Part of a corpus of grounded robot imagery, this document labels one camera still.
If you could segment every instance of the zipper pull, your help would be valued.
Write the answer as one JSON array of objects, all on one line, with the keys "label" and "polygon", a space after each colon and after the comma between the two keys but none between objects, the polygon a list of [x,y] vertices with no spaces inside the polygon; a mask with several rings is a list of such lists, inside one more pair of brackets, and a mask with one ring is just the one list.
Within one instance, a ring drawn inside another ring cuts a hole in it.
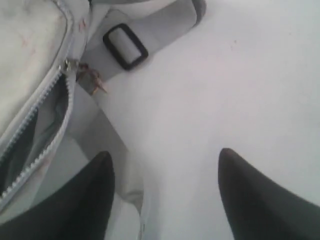
[{"label": "zipper pull", "polygon": [[76,59],[66,58],[59,66],[59,70],[68,75],[72,71],[76,71],[79,67],[79,61]]}]

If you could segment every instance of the gray strap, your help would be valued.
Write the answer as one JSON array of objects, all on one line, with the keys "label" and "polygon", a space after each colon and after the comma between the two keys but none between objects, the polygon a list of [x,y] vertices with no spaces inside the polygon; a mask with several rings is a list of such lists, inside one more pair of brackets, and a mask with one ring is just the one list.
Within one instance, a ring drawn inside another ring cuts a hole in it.
[{"label": "gray strap", "polygon": [[[195,8],[196,5],[199,6],[199,3],[195,4],[194,2],[204,1],[177,0],[158,12],[134,21],[130,21],[126,15],[117,10],[110,12],[87,45],[81,61],[98,70],[103,80],[123,72],[124,70],[102,42],[103,35],[108,30],[119,23],[127,23],[144,44],[149,54],[152,54],[186,34],[199,22],[202,16],[199,17],[197,14],[201,11]],[[113,42],[118,42],[120,46],[123,46],[123,43],[127,41],[126,36],[121,32],[118,32],[112,38]],[[130,44],[127,44],[126,48],[128,47],[131,50],[122,49],[122,51],[129,53],[126,58],[132,59],[137,53],[132,49],[134,46],[130,47]]]}]

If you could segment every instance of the zipper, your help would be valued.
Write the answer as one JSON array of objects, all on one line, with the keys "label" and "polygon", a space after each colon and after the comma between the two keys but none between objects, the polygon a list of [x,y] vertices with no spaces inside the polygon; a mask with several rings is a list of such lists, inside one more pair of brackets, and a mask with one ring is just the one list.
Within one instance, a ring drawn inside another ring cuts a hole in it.
[{"label": "zipper", "polygon": [[8,153],[13,148],[15,143],[18,141],[19,137],[22,135],[22,133],[25,131],[25,129],[28,127],[29,123],[33,120],[35,114],[37,113],[39,107],[42,105],[42,103],[45,101],[51,90],[56,85],[57,81],[65,75],[65,83],[67,88],[67,94],[68,94],[68,107],[67,111],[65,113],[64,119],[62,121],[61,127],[58,130],[58,132],[55,134],[53,140],[51,143],[42,150],[42,152],[39,154],[39,156],[25,169],[23,169],[20,173],[20,175],[13,181],[13,183],[7,187],[5,191],[2,192],[0,195],[0,212],[3,210],[3,208],[7,205],[7,203],[12,199],[12,197],[15,195],[15,193],[20,189],[20,187],[28,180],[28,178],[31,176],[31,174],[40,166],[40,164],[43,162],[44,158],[50,153],[50,151],[55,146],[55,143],[59,139],[60,135],[65,132],[65,129],[67,127],[68,120],[71,115],[71,110],[73,106],[73,89],[70,86],[70,82],[68,81],[68,75],[77,69],[79,62],[75,59],[68,59],[66,58],[62,64],[58,66],[58,73],[55,75],[52,82],[49,84],[49,86],[42,92],[42,94],[39,96],[36,103],[31,107],[30,111],[26,115],[26,117],[23,119],[22,123],[20,124],[19,128],[13,135],[12,139],[10,140],[9,144],[5,148],[3,154],[0,157],[0,167],[3,161],[6,159]]},{"label": "zipper", "polygon": [[65,129],[67,128],[67,124],[69,121],[69,118],[71,116],[71,111],[73,107],[73,89],[71,88],[70,82],[68,81],[68,75],[70,72],[78,68],[79,62],[75,59],[69,59],[67,58],[67,55],[69,53],[69,50],[71,48],[72,39],[73,39],[73,28],[74,28],[74,18],[72,13],[70,12],[68,6],[63,0],[52,0],[56,4],[56,6],[61,10],[61,12],[64,14],[66,20],[67,20],[67,26],[66,26],[66,33],[65,37],[62,40],[60,50],[58,52],[58,55],[56,56],[56,60],[52,64],[52,70],[54,71],[52,73],[52,76],[54,76],[52,79],[49,80],[48,86],[42,91],[36,102],[32,105],[29,112],[25,116],[25,118],[22,120],[21,124],[19,125],[17,131],[13,134],[12,138],[10,139],[9,143],[5,147],[4,151],[2,152],[0,156],[0,167],[10,152],[10,150],[13,148],[19,137],[22,135],[22,133],[25,131],[27,126],[30,124],[31,120],[35,117],[35,114],[38,111],[39,106],[44,102],[46,97],[49,95],[51,90],[54,88],[57,81],[65,75],[65,83],[67,88],[67,94],[68,94],[68,107],[64,116],[64,119],[62,121],[60,129],[55,134],[52,142],[42,150],[42,152],[39,154],[39,156],[25,169],[23,169],[20,173],[20,175],[15,179],[15,181],[12,182],[11,186],[7,187],[5,191],[0,193],[0,212],[4,209],[4,207],[7,205],[7,203],[13,198],[15,193],[20,189],[20,187],[29,179],[31,174],[40,166],[40,164],[43,162],[44,158],[50,153],[50,151],[55,146],[55,143],[58,141],[59,137],[65,132]]}]

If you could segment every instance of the strap buckle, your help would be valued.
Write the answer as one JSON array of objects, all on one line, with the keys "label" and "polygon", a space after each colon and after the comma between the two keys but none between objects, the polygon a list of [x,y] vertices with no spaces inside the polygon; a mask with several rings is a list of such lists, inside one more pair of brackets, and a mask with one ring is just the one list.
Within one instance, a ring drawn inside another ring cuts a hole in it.
[{"label": "strap buckle", "polygon": [[[118,29],[121,29],[124,31],[126,36],[132,41],[132,43],[140,53],[140,56],[138,56],[136,59],[134,59],[131,62],[127,62],[127,60],[123,57],[121,52],[117,49],[117,47],[112,43],[110,39],[110,34],[112,34],[115,30],[118,30]],[[130,71],[131,69],[141,64],[149,56],[149,53],[146,47],[143,45],[143,43],[140,41],[137,35],[131,30],[131,28],[125,23],[120,23],[119,25],[116,25],[113,28],[111,28],[103,36],[102,41],[106,46],[106,48],[110,51],[112,56],[115,58],[115,60],[120,64],[120,66],[127,71]]]}]

